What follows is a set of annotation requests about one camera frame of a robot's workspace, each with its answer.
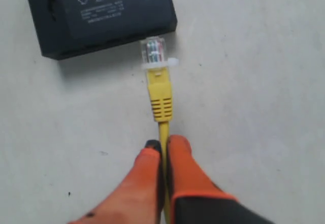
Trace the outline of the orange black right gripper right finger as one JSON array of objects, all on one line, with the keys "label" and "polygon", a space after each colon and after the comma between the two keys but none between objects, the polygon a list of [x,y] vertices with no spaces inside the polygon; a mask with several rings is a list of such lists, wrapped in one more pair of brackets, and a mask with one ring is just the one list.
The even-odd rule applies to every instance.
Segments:
[{"label": "orange black right gripper right finger", "polygon": [[184,136],[169,137],[167,156],[171,223],[271,223],[220,189],[195,161]]}]

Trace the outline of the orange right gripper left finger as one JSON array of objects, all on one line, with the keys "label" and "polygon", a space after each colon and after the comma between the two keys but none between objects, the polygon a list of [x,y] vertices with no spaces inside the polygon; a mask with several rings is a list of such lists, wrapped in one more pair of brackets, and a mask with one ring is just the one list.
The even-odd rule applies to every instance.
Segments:
[{"label": "orange right gripper left finger", "polygon": [[162,209],[161,145],[149,140],[115,190],[71,223],[160,223]]}]

